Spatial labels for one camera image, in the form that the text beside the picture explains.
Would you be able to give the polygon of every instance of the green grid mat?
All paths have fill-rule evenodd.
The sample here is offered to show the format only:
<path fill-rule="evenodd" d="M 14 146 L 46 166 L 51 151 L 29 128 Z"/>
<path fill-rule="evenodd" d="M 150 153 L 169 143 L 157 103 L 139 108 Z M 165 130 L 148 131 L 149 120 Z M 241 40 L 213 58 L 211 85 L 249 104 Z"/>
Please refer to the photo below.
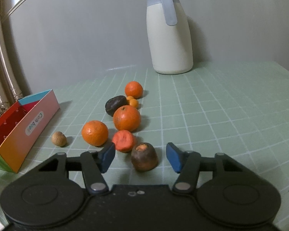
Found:
<path fill-rule="evenodd" d="M 202 156 L 224 152 L 280 191 L 282 206 L 274 223 L 289 231 L 289 72 L 273 62 L 202 63 L 188 73 L 173 76 L 135 69 L 56 89 L 61 109 L 34 144 L 20 172 L 0 171 L 0 192 L 10 181 L 59 151 L 73 157 L 100 150 L 84 142 L 82 126 L 100 120 L 109 128 L 111 139 L 116 130 L 112 117 L 105 113 L 105 102 L 124 95 L 125 85 L 132 80 L 145 90 L 139 100 L 142 122 L 135 135 L 156 148 L 160 162 L 154 170 L 138 173 L 130 154 L 116 152 L 104 174 L 110 187 L 117 183 L 172 186 L 178 175 L 166 159 L 168 142 Z M 67 147 L 52 144 L 50 137 L 55 131 L 67 136 Z M 199 185 L 211 175 L 201 173 Z M 80 172 L 71 172 L 70 179 L 84 186 Z M 6 224 L 1 209 L 0 220 Z"/>

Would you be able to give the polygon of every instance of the box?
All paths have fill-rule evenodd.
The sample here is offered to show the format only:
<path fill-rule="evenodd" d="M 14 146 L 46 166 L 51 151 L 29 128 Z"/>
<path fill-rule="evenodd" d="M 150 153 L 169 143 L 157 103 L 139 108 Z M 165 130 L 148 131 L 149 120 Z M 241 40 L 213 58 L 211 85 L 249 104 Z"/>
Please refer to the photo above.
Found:
<path fill-rule="evenodd" d="M 15 102 L 0 117 L 0 169 L 17 173 L 47 123 L 60 108 L 53 90 Z"/>

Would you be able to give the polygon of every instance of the gray wall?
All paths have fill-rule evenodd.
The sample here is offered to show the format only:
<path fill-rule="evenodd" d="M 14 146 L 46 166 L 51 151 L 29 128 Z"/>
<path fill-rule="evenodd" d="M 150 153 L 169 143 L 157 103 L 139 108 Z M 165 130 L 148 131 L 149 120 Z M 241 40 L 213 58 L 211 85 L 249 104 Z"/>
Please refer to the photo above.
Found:
<path fill-rule="evenodd" d="M 195 61 L 276 61 L 289 70 L 289 0 L 180 0 Z M 151 66 L 146 0 L 26 0 L 3 30 L 25 93 Z"/>

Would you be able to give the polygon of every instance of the thermos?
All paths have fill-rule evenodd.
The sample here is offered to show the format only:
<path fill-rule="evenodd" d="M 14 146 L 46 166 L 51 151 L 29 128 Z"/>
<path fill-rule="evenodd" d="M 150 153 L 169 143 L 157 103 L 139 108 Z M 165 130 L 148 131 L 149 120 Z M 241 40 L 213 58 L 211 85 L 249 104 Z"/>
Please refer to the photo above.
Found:
<path fill-rule="evenodd" d="M 193 67 L 190 29 L 179 0 L 147 0 L 147 32 L 156 72 L 180 74 Z"/>

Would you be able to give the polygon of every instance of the gray thermos handle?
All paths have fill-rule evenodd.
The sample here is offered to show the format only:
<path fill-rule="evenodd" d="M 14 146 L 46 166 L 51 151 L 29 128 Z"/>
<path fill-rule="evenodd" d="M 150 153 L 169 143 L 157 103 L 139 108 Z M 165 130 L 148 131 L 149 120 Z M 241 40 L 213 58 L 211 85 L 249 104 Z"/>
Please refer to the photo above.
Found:
<path fill-rule="evenodd" d="M 176 18 L 176 10 L 174 9 L 173 0 L 161 0 L 164 11 L 166 24 L 175 26 L 178 22 Z"/>

